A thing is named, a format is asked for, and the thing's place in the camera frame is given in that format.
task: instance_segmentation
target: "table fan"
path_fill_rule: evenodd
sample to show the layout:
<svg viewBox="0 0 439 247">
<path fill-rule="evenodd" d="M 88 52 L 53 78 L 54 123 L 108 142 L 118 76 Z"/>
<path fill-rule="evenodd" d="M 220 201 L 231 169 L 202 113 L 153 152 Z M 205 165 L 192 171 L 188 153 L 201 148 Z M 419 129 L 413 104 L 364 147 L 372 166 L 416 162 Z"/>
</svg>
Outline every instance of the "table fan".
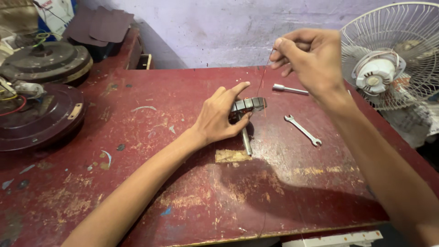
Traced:
<svg viewBox="0 0 439 247">
<path fill-rule="evenodd" d="M 387 5 L 340 32 L 343 77 L 376 110 L 401 109 L 439 92 L 439 4 Z"/>
</svg>

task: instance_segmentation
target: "red wire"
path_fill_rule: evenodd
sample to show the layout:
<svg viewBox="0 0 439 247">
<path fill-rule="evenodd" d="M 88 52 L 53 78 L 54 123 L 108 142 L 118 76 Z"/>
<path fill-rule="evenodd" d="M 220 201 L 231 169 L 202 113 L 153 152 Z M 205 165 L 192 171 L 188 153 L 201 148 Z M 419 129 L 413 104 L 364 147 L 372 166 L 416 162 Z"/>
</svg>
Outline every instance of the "red wire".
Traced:
<svg viewBox="0 0 439 247">
<path fill-rule="evenodd" d="M 20 107 L 18 107 L 17 109 L 15 109 L 15 110 L 13 110 L 11 112 L 0 114 L 0 116 L 5 116 L 7 114 L 11 114 L 11 113 L 14 113 L 14 112 L 17 112 L 17 111 L 21 110 L 26 105 L 26 98 L 23 95 L 20 95 L 20 97 L 23 98 L 23 104 Z"/>
</svg>

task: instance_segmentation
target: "white fan motor housing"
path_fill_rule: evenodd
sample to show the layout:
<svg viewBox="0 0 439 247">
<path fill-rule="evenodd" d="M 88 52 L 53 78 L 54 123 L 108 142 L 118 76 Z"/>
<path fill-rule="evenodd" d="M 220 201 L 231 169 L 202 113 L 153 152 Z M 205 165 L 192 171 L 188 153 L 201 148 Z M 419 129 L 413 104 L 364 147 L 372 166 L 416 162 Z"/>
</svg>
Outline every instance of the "white fan motor housing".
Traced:
<svg viewBox="0 0 439 247">
<path fill-rule="evenodd" d="M 395 66 L 385 58 L 374 59 L 365 64 L 356 78 L 357 87 L 371 95 L 387 90 L 395 76 Z"/>
</svg>

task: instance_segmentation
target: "fan guard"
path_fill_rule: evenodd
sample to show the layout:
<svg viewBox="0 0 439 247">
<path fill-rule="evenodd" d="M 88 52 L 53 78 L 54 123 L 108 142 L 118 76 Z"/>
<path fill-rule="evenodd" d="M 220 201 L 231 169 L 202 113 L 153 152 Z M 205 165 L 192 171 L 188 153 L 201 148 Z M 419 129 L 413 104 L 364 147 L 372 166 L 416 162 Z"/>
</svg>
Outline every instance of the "fan guard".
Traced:
<svg viewBox="0 0 439 247">
<path fill-rule="evenodd" d="M 387 5 L 356 18 L 341 30 L 343 77 L 371 51 L 389 48 L 407 63 L 404 73 L 377 96 L 360 94 L 377 110 L 400 109 L 439 92 L 439 4 Z"/>
</svg>

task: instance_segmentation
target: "open-end wrench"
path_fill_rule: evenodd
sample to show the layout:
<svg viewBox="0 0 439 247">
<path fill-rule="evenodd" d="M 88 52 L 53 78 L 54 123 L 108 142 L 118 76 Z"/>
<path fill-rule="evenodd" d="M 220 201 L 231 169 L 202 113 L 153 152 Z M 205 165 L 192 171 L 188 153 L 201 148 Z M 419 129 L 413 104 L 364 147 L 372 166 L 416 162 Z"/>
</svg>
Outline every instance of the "open-end wrench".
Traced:
<svg viewBox="0 0 439 247">
<path fill-rule="evenodd" d="M 317 147 L 317 143 L 319 143 L 320 145 L 322 145 L 322 142 L 321 142 L 319 139 L 314 138 L 309 132 L 307 132 L 302 126 L 300 126 L 300 124 L 298 124 L 298 123 L 294 120 L 294 117 L 293 117 L 293 116 L 291 116 L 291 115 L 289 115 L 289 116 L 285 116 L 284 119 L 285 119 L 285 121 L 288 121 L 288 122 L 294 124 L 298 129 L 300 129 L 300 131 L 303 132 L 303 133 L 304 133 L 304 134 L 305 134 L 305 135 L 311 140 L 311 142 L 313 143 L 314 146 Z"/>
</svg>

